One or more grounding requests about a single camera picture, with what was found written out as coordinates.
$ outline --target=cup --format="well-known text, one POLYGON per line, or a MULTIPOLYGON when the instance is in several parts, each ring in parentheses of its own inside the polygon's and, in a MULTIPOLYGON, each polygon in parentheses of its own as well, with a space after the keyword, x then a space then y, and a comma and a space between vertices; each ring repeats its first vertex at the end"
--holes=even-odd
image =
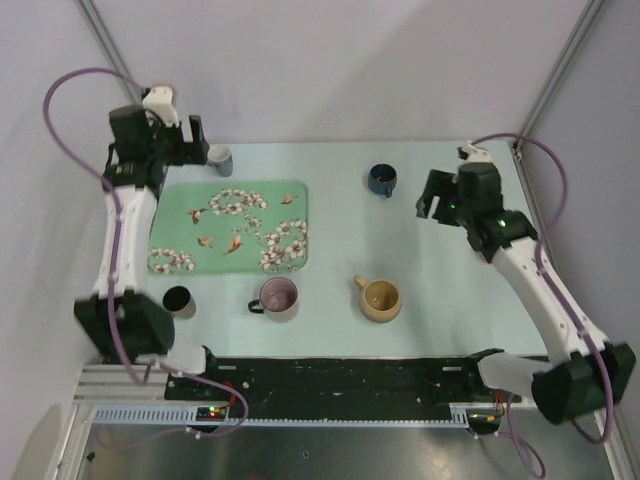
POLYGON ((376 195, 391 197, 393 189, 396 188, 398 175, 396 169, 386 163, 379 163, 369 171, 368 185, 376 195))
POLYGON ((361 275, 353 277, 360 289, 360 310, 372 322, 387 323, 402 309, 402 295, 398 287, 389 280, 369 281, 361 275))
POLYGON ((196 302, 191 292, 177 286, 167 290, 162 297, 162 306, 175 318, 191 318, 196 314, 196 302))
POLYGON ((233 173, 233 156, 225 145, 212 145, 207 152, 207 165, 213 167, 221 177, 230 177, 233 173))
POLYGON ((260 289, 260 298, 250 301, 248 307, 251 313, 264 313, 278 322, 287 322, 298 313, 298 289, 288 278, 272 278, 260 289))

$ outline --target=white wall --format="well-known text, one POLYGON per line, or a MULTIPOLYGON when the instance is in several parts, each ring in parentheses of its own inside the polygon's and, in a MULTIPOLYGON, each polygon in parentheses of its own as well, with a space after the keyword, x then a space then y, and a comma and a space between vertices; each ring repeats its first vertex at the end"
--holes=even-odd
POLYGON ((519 128, 587 0, 99 0, 133 74, 217 141, 519 128))
MULTIPOLYGON (((41 104, 63 73, 105 62, 74 3, 46 0, 3 1, 0 58, 0 478, 35 480, 94 353, 72 309, 91 291, 105 222, 99 186, 49 139, 41 104)), ((107 113, 125 103, 113 80, 78 79, 54 100, 54 120, 99 166, 107 113)))
MULTIPOLYGON (((569 174, 552 243, 560 273, 594 322, 640 356, 640 3, 610 3, 535 136, 569 174)), ((525 158, 549 218, 558 174, 537 151, 525 158)), ((640 447, 638 377, 636 369, 623 412, 640 447)))

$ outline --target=tray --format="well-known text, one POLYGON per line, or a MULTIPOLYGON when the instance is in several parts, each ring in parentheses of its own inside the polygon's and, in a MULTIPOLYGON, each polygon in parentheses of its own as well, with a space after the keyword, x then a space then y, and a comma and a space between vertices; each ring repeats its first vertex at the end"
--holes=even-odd
POLYGON ((160 198, 147 266, 156 274, 284 273, 309 257, 299 181, 186 183, 160 198))

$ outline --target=white table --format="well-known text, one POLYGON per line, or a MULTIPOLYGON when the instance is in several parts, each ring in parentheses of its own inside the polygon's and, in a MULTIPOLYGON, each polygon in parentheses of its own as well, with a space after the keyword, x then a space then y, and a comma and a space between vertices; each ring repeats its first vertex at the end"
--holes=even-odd
MULTIPOLYGON (((217 356, 452 356, 500 347, 545 353, 542 340, 506 281, 472 252, 466 232, 416 217, 415 202, 432 168, 454 171, 459 142, 232 145, 234 181, 298 179, 309 188, 309 261, 291 278, 300 312, 289 323, 251 314, 266 274, 150 276, 158 301, 173 285, 189 288, 197 312, 176 320, 176 334, 217 356), (398 172, 391 199, 366 188, 374 164, 398 172), (388 324, 358 308, 355 274, 388 278, 404 307, 388 324)), ((506 142, 489 147, 503 182, 505 207, 529 214, 506 142)), ((223 182, 207 167, 172 168, 165 188, 223 182)))

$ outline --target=purple mug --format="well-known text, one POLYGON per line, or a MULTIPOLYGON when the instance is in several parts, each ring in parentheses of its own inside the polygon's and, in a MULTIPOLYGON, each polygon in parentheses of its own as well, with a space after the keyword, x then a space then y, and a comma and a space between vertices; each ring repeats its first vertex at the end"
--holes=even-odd
POLYGON ((266 314, 269 318, 287 322, 298 313, 298 289, 288 278, 272 278, 260 289, 260 298, 249 302, 251 313, 266 314))

